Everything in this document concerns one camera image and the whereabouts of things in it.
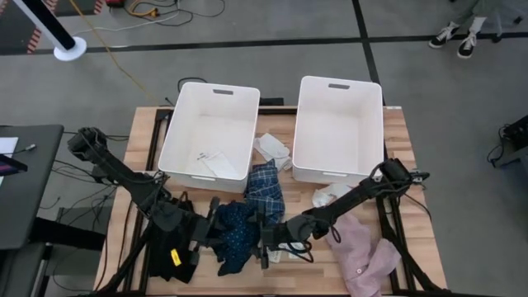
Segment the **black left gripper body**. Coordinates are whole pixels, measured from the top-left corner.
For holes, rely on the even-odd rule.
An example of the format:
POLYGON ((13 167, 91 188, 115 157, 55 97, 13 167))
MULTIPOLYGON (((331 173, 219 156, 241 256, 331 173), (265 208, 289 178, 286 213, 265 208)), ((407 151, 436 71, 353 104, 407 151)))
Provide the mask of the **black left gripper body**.
POLYGON ((189 218, 187 227, 189 238, 194 243, 193 249, 211 248, 217 244, 217 219, 214 214, 206 217, 201 214, 193 214, 189 218))

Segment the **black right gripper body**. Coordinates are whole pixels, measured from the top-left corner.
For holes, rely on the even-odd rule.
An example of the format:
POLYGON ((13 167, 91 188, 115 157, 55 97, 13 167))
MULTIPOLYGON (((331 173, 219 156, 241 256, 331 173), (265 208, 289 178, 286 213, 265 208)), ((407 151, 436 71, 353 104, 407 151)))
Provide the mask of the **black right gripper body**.
POLYGON ((292 236, 287 223, 261 224, 261 251, 278 248, 282 243, 291 243, 292 236))

